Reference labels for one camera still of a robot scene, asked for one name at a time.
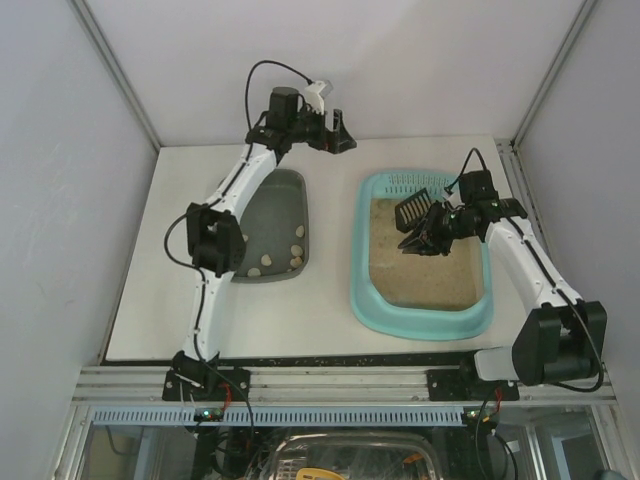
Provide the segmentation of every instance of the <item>teal plastic tray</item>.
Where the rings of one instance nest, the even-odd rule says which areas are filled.
[[[414,340],[460,340],[484,332],[493,320],[493,290],[489,250],[483,243],[484,295],[461,311],[427,310],[391,305],[374,287],[369,276],[369,222],[374,198],[404,199],[427,188],[434,200],[442,200],[443,188],[454,175],[425,170],[392,170],[367,178],[358,190],[351,250],[351,307],[367,327]]]

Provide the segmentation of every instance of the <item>litter box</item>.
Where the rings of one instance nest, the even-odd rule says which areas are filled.
[[[433,200],[442,200],[443,188],[454,179],[454,175],[440,172],[392,170],[372,175],[360,185],[352,240],[350,296],[351,307],[356,317],[372,330],[413,340],[447,341],[475,337],[491,324],[493,292],[487,246],[479,239],[472,238],[454,241],[449,257],[402,255],[400,250],[397,250],[396,240],[402,239],[403,234],[395,231],[393,217],[384,213],[387,210],[393,212],[393,205],[423,188],[428,190]],[[378,206],[381,206],[380,210],[374,210]],[[372,219],[376,222],[384,222],[382,225],[389,230],[385,237],[378,235],[379,223],[372,223]],[[371,244],[372,229],[378,235],[373,245]],[[451,276],[451,271],[454,269],[447,266],[453,264],[446,262],[453,261],[455,248],[460,245],[460,242],[470,242],[464,247],[469,252],[469,273],[466,273],[467,270],[460,270],[458,273],[461,277],[456,279]],[[384,246],[382,252],[384,259],[374,260],[375,264],[371,263],[370,254],[380,251],[382,246]],[[404,262],[403,270],[395,271],[394,268],[397,269],[397,265],[401,262]],[[390,295],[385,297],[378,290],[380,288],[384,291],[382,286],[385,282],[380,280],[384,279],[384,272],[395,275],[391,277],[393,281],[386,282],[390,291],[412,290],[417,295],[415,299],[417,303],[420,303],[422,292],[424,297],[429,297],[430,294],[437,294],[437,290],[442,288],[447,288],[444,291],[447,294],[455,290],[456,295],[449,296],[457,298],[458,287],[468,279],[472,287],[465,286],[465,298],[469,301],[455,307],[446,304],[448,297],[442,294],[442,305],[436,306],[438,302],[434,300],[433,306],[428,307],[416,306],[417,303],[412,304],[412,301],[406,298],[391,298]],[[410,282],[406,285],[411,288],[403,287],[402,282]],[[473,288],[471,294],[468,292],[469,288]]]

